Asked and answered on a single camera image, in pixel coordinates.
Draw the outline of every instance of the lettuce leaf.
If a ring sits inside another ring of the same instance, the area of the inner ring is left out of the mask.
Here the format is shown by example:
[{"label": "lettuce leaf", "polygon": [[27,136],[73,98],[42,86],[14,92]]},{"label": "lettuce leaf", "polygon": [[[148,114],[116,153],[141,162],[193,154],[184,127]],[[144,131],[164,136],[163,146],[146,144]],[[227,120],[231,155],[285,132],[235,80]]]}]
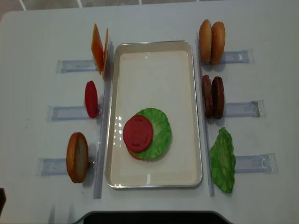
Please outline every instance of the lettuce leaf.
[{"label": "lettuce leaf", "polygon": [[171,128],[167,116],[156,108],[143,109],[136,115],[145,116],[151,122],[154,135],[146,150],[139,153],[133,152],[133,154],[143,160],[152,160],[161,156],[168,149],[171,140]]},{"label": "lettuce leaf", "polygon": [[210,151],[212,180],[225,193],[232,193],[235,183],[233,139],[223,127]]}]

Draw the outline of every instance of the brown patty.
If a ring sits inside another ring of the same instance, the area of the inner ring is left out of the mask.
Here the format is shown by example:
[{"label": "brown patty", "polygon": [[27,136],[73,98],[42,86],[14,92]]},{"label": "brown patty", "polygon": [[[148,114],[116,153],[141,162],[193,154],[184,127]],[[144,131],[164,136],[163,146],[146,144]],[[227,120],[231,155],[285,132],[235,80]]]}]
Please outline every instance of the brown patty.
[{"label": "brown patty", "polygon": [[213,99],[211,81],[208,75],[202,77],[202,94],[205,99],[206,117],[211,118],[213,115]]},{"label": "brown patty", "polygon": [[213,116],[215,119],[221,119],[224,111],[224,89],[220,77],[215,77],[212,82],[213,97]]}]

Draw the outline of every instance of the clear plastic stand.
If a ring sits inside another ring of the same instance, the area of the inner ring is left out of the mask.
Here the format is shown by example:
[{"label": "clear plastic stand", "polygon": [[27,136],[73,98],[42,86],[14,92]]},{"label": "clear plastic stand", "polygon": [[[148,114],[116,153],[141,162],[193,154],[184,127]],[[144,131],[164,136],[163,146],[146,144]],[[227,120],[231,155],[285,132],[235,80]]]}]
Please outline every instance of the clear plastic stand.
[{"label": "clear plastic stand", "polygon": [[[95,171],[95,158],[88,158],[89,167],[88,173]],[[68,175],[66,170],[66,159],[50,159],[50,158],[38,158],[36,176],[51,176],[51,175]]]},{"label": "clear plastic stand", "polygon": [[105,87],[104,87],[104,98],[101,113],[101,128],[100,128],[100,141],[97,158],[96,176],[94,182],[93,198],[98,199],[102,196],[102,185],[104,176],[104,158],[105,149],[107,146],[107,129],[109,117],[109,102],[110,102],[110,89],[113,81],[113,70],[114,70],[114,45],[109,39],[108,42],[108,56],[107,56],[107,69],[105,70]]},{"label": "clear plastic stand", "polygon": [[[199,73],[199,84],[201,85],[202,79],[202,68],[206,64],[201,64],[200,55],[199,55],[199,40],[198,34],[196,34],[196,54],[197,54],[197,66]],[[224,52],[222,57],[222,63],[252,63],[253,55],[252,50],[242,50],[234,52]],[[225,105],[224,117],[233,118],[233,117],[265,117],[265,110],[263,106],[263,100],[250,101],[245,103],[228,103]],[[207,174],[208,174],[208,183],[209,183],[209,193],[210,196],[214,196],[214,184],[211,176],[211,163],[210,163],[210,145],[209,145],[209,136],[207,130],[207,121],[206,117],[202,116],[202,123],[204,126],[204,141],[206,145],[206,165],[207,165]],[[277,172],[276,168],[276,158],[275,154],[263,154],[263,155],[254,155],[254,156],[236,156],[236,174],[244,173],[272,173]]]},{"label": "clear plastic stand", "polygon": [[274,153],[263,155],[236,156],[235,173],[277,173]]},{"label": "clear plastic stand", "polygon": [[89,60],[58,60],[56,65],[56,73],[67,73],[76,71],[97,71],[93,59]]},{"label": "clear plastic stand", "polygon": [[228,103],[225,105],[223,117],[265,117],[263,100],[250,101],[247,103]]},{"label": "clear plastic stand", "polygon": [[[219,64],[233,63],[254,63],[252,49],[240,51],[225,51]],[[202,65],[211,65],[210,63],[201,62]]]},{"label": "clear plastic stand", "polygon": [[[95,119],[99,118],[101,105],[98,105],[99,113]],[[62,120],[88,120],[92,119],[88,116],[85,106],[49,106],[47,110],[47,121]]]}]

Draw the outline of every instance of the red tomato slice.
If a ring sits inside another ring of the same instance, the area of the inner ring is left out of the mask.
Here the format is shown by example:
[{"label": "red tomato slice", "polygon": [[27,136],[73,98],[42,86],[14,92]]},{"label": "red tomato slice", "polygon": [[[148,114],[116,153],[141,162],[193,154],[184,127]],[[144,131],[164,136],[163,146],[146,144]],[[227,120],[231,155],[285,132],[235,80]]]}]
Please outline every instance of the red tomato slice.
[{"label": "red tomato slice", "polygon": [[153,126],[142,115],[135,115],[123,128],[123,140],[127,148],[135,153],[147,149],[153,140]]},{"label": "red tomato slice", "polygon": [[85,106],[90,118],[96,118],[98,115],[98,94],[93,81],[86,84],[85,88]]}]

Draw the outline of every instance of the white tray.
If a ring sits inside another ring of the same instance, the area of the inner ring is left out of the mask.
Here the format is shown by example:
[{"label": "white tray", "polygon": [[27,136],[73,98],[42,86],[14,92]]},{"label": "white tray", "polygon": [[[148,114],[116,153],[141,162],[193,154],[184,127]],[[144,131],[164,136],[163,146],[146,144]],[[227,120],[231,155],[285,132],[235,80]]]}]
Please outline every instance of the white tray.
[{"label": "white tray", "polygon": [[[191,46],[185,41],[122,44],[115,52],[106,181],[113,188],[191,187],[202,178]],[[122,139],[126,122],[141,109],[157,108],[170,123],[169,150],[139,161]]]}]

